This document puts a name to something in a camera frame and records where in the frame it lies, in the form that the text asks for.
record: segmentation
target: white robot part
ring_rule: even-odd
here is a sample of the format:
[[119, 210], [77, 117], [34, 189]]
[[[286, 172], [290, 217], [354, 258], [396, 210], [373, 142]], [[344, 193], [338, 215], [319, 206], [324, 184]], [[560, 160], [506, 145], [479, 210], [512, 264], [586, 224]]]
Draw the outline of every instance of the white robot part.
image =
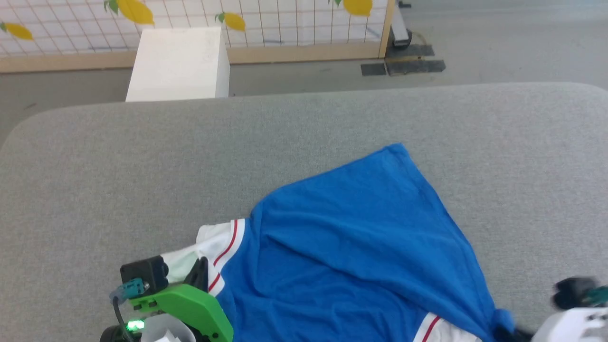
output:
[[589, 329], [599, 329], [608, 320], [607, 308], [575, 308], [556, 313], [541, 325], [532, 342], [603, 342], [600, 337], [585, 336]]
[[195, 342], [192, 331], [179, 319], [163, 313], [146, 318], [140, 342]]

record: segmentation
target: white box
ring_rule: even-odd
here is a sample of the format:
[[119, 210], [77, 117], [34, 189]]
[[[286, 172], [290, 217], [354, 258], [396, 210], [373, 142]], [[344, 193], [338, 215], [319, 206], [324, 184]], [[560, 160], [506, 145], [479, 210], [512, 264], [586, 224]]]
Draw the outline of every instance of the white box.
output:
[[220, 27], [142, 32], [127, 102], [228, 97], [230, 63]]

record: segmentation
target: gray tabletop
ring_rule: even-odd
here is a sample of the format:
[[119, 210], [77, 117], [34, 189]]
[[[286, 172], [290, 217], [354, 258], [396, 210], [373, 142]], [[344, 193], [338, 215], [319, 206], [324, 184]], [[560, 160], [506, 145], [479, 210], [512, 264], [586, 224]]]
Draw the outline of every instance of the gray tabletop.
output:
[[607, 113], [599, 88], [531, 83], [38, 114], [0, 150], [0, 331], [97, 341], [121, 264], [394, 142], [471, 241], [497, 306], [535, 328], [556, 281], [608, 281]]

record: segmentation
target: grid panel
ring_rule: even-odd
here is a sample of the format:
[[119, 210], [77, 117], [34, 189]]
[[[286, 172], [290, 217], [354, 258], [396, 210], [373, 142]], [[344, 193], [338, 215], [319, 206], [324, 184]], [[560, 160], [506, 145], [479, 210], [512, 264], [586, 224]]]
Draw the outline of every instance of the grid panel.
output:
[[[134, 8], [135, 2], [141, 11], [125, 16], [121, 6]], [[221, 26], [229, 47], [379, 41], [387, 2], [111, 0], [104, 6], [104, 0], [0, 0], [0, 23], [8, 24], [7, 32], [0, 31], [0, 57], [134, 51], [141, 32], [152, 27]]]

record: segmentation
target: wooden baseboard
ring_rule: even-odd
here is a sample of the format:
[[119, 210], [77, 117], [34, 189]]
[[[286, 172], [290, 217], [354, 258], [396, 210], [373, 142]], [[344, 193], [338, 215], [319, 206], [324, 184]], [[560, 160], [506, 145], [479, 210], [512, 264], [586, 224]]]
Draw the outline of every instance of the wooden baseboard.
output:
[[[310, 46], [233, 47], [230, 64], [349, 60], [378, 58], [380, 42], [323, 44]], [[0, 74], [10, 72], [67, 71], [131, 68], [137, 52], [46, 55], [0, 58]]]

